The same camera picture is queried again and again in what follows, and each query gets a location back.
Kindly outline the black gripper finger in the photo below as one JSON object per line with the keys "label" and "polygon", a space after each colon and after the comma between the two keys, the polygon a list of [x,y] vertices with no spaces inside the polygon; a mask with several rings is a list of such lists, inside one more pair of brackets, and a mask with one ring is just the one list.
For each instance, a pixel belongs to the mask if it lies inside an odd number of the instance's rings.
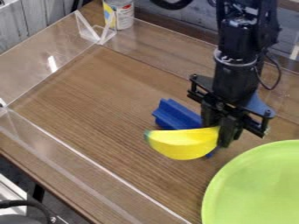
{"label": "black gripper finger", "polygon": [[220,112],[213,105],[205,101],[200,105],[200,118],[204,128],[217,126],[220,123]]}
{"label": "black gripper finger", "polygon": [[232,115],[220,119],[219,123],[219,147],[228,148],[232,141],[237,140],[243,132],[243,122]]}

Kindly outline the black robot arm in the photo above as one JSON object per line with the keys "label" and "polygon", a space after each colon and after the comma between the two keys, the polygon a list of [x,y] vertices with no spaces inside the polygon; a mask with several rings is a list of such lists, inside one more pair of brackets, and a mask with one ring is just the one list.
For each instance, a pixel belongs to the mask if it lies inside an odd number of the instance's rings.
{"label": "black robot arm", "polygon": [[201,125],[219,129],[216,145],[227,147],[245,130],[263,137],[276,115],[257,95],[259,88],[273,89],[261,72],[281,31],[276,0],[216,0],[216,19],[215,73],[189,77],[188,97],[200,104]]}

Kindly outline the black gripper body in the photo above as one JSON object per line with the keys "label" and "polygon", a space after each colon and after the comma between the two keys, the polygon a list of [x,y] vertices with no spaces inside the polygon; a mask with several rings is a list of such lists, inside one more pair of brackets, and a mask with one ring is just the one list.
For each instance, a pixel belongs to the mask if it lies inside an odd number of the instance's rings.
{"label": "black gripper body", "polygon": [[229,57],[221,50],[213,52],[215,74],[212,78],[199,74],[189,77],[188,97],[199,104],[208,102],[220,114],[235,116],[247,130],[263,138],[268,131],[268,122],[276,112],[257,96],[257,87],[271,87],[261,81],[264,55],[257,53],[249,57]]}

